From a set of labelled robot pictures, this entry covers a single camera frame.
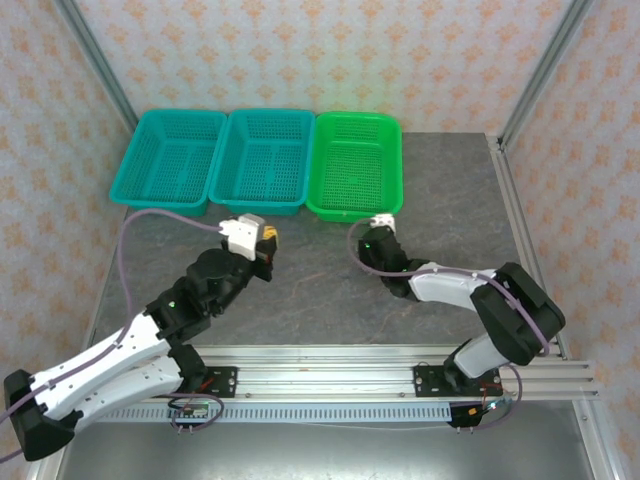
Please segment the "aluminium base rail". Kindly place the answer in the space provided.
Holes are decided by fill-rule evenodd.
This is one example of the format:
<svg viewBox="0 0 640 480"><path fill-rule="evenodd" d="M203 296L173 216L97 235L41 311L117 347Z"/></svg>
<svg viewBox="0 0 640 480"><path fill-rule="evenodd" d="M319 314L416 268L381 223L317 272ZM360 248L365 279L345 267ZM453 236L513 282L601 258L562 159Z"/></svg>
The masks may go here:
<svg viewBox="0 0 640 480"><path fill-rule="evenodd" d="M238 368L236 399L249 402L408 402L415 398L413 367L441 364L452 345L198 346L209 366ZM525 401L596 399L601 386L587 361L551 354L512 372L502 384Z"/></svg>

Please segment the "green plastic basket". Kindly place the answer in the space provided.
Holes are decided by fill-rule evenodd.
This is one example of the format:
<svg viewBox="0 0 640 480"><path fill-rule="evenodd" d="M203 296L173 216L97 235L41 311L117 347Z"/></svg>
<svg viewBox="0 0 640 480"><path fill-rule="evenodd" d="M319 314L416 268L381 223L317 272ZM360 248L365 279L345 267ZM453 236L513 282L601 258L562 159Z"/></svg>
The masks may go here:
<svg viewBox="0 0 640 480"><path fill-rule="evenodd" d="M404 203L402 129L384 114L316 119L306 206L327 222L398 213Z"/></svg>

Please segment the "aluminium side rail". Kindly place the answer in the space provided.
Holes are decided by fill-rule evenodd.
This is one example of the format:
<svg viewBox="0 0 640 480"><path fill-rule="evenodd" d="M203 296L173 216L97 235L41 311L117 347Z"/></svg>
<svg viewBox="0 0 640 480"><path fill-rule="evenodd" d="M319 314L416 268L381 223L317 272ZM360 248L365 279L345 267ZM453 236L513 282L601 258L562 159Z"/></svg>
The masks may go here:
<svg viewBox="0 0 640 480"><path fill-rule="evenodd" d="M98 318L98 314L99 314L99 310L100 310L100 306L102 303L102 299L103 299L103 295L104 295L104 291L106 289L106 286L108 284L108 280L109 277L108 275L105 275L102 283L98 289L98 294L96 297L96 301L94 302L94 306L93 306L93 310L91 311L91 315L89 317L89 322L87 324L87 328L86 328L86 332L83 338L83 342L82 342L82 347L81 350L84 351L86 350L88 347L90 347L92 345L93 342L93 338L95 335L95 325L96 325L96 321Z"/></svg>
<svg viewBox="0 0 640 480"><path fill-rule="evenodd" d="M547 288L534 251L533 241L526 224L524 209L517 192L507 155L497 137L487 136L486 140L509 218L520 264L538 285L546 291Z"/></svg>

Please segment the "teal plastic basket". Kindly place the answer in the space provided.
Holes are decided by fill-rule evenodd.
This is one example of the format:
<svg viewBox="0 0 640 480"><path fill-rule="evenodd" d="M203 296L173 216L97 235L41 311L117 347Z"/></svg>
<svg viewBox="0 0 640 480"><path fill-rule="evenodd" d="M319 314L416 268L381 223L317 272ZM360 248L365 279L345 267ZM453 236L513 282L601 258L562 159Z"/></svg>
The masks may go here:
<svg viewBox="0 0 640 480"><path fill-rule="evenodd" d="M315 120L308 110L232 112L215 154L209 200L235 214L297 214L308 193Z"/></svg>
<svg viewBox="0 0 640 480"><path fill-rule="evenodd" d="M110 200L136 210L204 215L226 122L226 114L211 110L144 113L114 178Z"/></svg>

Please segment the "aluminium frame post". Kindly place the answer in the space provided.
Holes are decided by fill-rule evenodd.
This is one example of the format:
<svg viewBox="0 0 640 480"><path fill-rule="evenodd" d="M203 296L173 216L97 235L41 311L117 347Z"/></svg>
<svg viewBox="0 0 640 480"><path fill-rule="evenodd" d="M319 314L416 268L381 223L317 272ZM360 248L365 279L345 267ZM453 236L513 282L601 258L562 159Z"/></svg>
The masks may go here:
<svg viewBox="0 0 640 480"><path fill-rule="evenodd" d="M554 73L573 37L582 25L594 0L571 0L567 11L552 35L544 53L537 63L523 93L511 113L497 143L502 151L515 144L524 123L532 113L536 102L551 75Z"/></svg>
<svg viewBox="0 0 640 480"><path fill-rule="evenodd" d="M125 126L133 133L139 122L139 117L76 0L52 1L74 35L84 57L100 80Z"/></svg>

